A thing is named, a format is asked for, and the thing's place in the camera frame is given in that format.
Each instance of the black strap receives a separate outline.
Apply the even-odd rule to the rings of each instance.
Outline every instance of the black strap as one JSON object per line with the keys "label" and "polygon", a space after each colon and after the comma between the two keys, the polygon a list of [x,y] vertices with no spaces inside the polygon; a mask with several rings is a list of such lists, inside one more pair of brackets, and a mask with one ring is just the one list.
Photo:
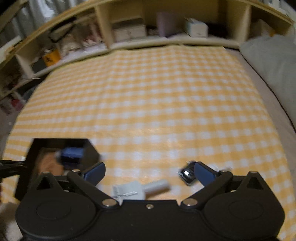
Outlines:
{"label": "black strap", "polygon": [[[64,20],[64,21],[62,21],[62,22],[60,22],[60,23],[58,23],[56,26],[54,26],[50,31],[49,31],[49,33],[48,33],[48,37],[49,37],[49,39],[53,42],[53,43],[58,43],[60,40],[62,40],[68,33],[70,33],[71,31],[72,31],[72,29],[74,28],[74,26],[75,26],[75,24],[74,24],[74,21],[76,20],[76,17],[71,17],[71,18],[68,18],[68,19],[66,19],[66,20]],[[58,39],[53,39],[52,37],[51,37],[51,34],[55,31],[55,30],[57,30],[57,29],[59,29],[60,27],[62,27],[62,26],[64,26],[64,25],[66,25],[66,24],[68,24],[68,23],[72,23],[72,25],[71,25],[71,27],[61,36],[61,37],[59,37]]]}

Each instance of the gray curtain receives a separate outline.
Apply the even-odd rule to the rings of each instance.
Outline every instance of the gray curtain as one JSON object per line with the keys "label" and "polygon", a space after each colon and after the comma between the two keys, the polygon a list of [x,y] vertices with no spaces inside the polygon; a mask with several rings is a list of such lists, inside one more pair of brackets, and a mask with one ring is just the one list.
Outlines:
{"label": "gray curtain", "polygon": [[22,39],[63,11],[87,0],[29,0],[0,33],[0,46],[16,36]]}

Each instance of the bed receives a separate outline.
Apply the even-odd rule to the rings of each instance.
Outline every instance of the bed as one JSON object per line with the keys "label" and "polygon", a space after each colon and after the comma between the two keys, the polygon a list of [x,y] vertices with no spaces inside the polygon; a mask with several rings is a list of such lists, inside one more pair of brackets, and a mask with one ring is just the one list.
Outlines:
{"label": "bed", "polygon": [[[202,161],[235,175],[257,170],[286,214],[279,234],[296,233],[295,132],[273,93],[238,51],[171,45],[118,50],[69,64],[39,85],[18,116],[4,158],[26,156],[33,138],[88,138],[107,172],[98,188],[161,178],[179,202],[202,188],[177,170]],[[2,185],[15,202],[17,178]]]}

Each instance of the white box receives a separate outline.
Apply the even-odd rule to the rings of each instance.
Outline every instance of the white box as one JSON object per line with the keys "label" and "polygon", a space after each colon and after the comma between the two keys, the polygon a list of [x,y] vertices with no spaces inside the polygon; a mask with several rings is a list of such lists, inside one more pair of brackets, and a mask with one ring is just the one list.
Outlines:
{"label": "white box", "polygon": [[194,18],[186,19],[185,32],[192,38],[207,38],[208,26]]}
{"label": "white box", "polygon": [[115,41],[123,41],[147,36],[145,25],[135,25],[113,30]]}

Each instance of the triangular cutout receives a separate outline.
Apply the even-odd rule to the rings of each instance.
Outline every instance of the triangular cutout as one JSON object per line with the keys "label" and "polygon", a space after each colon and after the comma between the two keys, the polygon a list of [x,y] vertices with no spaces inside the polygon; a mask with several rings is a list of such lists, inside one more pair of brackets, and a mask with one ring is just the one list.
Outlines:
{"label": "triangular cutout", "polygon": [[261,184],[259,183],[258,179],[255,177],[251,177],[250,181],[247,185],[247,188],[253,188],[253,189],[260,189],[263,190],[263,187],[261,186]]}
{"label": "triangular cutout", "polygon": [[50,183],[46,177],[44,177],[41,182],[39,183],[37,190],[49,189]]}

